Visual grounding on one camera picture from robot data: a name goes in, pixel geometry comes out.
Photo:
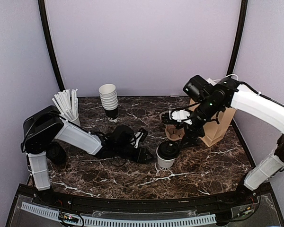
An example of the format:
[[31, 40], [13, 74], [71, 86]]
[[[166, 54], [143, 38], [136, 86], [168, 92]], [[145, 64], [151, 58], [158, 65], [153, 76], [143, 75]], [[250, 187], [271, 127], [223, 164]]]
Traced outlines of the white paper coffee cup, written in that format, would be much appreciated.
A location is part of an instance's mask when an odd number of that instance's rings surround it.
[[157, 163], [159, 166], [159, 169], [162, 171], [168, 171], [173, 166], [176, 158], [173, 159], [163, 159], [158, 153], [157, 153]]

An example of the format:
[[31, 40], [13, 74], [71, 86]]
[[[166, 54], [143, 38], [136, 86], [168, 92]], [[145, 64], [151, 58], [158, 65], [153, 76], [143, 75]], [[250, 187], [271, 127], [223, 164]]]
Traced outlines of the black coffee cup lid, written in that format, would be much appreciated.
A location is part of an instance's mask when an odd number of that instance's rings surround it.
[[175, 141], [165, 141], [157, 147], [157, 156], [165, 160], [177, 158], [179, 155], [178, 144]]

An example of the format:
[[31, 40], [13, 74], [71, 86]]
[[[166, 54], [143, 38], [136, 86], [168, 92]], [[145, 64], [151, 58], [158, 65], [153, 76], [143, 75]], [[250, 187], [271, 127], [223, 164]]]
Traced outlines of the stack of paper cups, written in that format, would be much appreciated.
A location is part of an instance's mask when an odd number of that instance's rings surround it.
[[101, 104], [109, 121], [116, 122], [118, 118], [118, 98], [114, 84], [104, 84], [99, 88]]

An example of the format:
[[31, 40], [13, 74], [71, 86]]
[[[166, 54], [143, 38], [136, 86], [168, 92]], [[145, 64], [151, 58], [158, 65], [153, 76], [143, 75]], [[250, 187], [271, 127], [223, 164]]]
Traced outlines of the stack of black lids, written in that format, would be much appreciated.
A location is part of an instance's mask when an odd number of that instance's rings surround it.
[[46, 151], [46, 157], [55, 165], [62, 165], [67, 159], [65, 150], [57, 142], [51, 142], [49, 144]]

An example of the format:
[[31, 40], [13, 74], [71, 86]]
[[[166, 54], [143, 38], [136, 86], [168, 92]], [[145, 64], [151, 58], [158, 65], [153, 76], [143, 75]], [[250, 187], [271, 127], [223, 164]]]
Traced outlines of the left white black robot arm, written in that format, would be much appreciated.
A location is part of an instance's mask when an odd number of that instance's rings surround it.
[[21, 151], [26, 154], [28, 169], [33, 176], [39, 199], [47, 206], [57, 203], [57, 195], [50, 190], [51, 181], [47, 160], [60, 165], [66, 152], [58, 140], [66, 142], [99, 159], [120, 157], [139, 164], [149, 163], [154, 156], [140, 146], [148, 132], [141, 128], [134, 132], [126, 125], [118, 125], [113, 132], [89, 132], [68, 121], [50, 105], [27, 118], [23, 123], [24, 139]]

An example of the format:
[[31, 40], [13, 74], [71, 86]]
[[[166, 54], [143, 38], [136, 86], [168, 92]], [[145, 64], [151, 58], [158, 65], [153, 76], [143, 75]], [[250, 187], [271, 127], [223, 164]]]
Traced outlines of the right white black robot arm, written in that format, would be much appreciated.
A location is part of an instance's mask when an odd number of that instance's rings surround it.
[[188, 129], [204, 136], [203, 126], [225, 108], [246, 112], [274, 126], [281, 133], [277, 146], [261, 163], [243, 179], [241, 186], [232, 194], [232, 201], [242, 205], [264, 181], [284, 169], [284, 104], [281, 104], [254, 90], [243, 81], [227, 76], [210, 84], [201, 76], [192, 77], [183, 91], [194, 100], [197, 108], [193, 111], [180, 109], [171, 114], [178, 122], [188, 124]]

